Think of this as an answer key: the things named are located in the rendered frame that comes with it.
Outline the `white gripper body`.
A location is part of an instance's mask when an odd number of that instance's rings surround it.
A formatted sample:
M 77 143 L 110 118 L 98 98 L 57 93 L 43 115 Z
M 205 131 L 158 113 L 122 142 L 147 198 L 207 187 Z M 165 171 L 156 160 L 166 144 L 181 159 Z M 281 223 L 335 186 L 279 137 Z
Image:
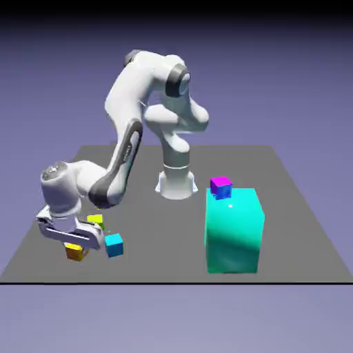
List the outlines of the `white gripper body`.
M 80 221 L 75 216 L 69 219 L 52 218 L 48 205 L 37 214 L 37 223 L 42 235 L 49 239 L 95 250 L 104 245 L 104 233 L 99 225 Z

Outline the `small orange cube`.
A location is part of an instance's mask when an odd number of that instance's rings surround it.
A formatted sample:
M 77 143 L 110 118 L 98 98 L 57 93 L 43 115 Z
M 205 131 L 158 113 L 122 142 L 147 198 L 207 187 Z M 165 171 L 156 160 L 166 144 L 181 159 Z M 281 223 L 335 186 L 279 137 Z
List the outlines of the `small orange cube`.
M 73 261 L 82 261 L 88 254 L 89 249 L 73 243 L 64 243 L 66 256 Z

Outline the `small yellow-green cube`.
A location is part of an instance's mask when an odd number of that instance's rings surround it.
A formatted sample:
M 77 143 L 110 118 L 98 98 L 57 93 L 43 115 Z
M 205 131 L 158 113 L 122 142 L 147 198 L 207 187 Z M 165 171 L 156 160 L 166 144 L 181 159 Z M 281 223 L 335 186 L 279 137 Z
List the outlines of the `small yellow-green cube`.
M 87 215 L 86 221 L 88 222 L 89 225 L 92 225 L 95 228 L 100 228 L 101 230 L 105 230 L 102 214 Z

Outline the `small cyan cube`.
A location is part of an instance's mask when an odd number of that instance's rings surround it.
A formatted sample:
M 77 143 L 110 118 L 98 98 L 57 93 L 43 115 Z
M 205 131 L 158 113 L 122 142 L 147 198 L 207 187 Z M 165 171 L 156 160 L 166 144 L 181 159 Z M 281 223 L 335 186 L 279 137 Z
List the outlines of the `small cyan cube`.
M 123 254 L 123 239 L 119 233 L 105 236 L 105 250 L 109 258 Z

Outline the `small magenta cube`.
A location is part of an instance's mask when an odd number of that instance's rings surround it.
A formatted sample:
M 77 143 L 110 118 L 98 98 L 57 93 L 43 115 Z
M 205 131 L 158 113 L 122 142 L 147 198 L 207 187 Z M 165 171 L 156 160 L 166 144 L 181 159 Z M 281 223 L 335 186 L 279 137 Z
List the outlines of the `small magenta cube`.
M 232 195 L 232 181 L 226 176 L 212 177 L 210 192 L 216 200 L 229 199 Z

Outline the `large teal box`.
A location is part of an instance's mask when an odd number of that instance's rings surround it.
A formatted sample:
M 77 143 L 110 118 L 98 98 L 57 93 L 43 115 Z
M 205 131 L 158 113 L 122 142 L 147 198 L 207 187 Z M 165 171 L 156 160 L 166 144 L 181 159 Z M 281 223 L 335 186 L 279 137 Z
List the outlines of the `large teal box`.
M 209 273 L 256 273 L 265 214 L 254 188 L 234 188 L 230 198 L 205 198 L 205 259 Z

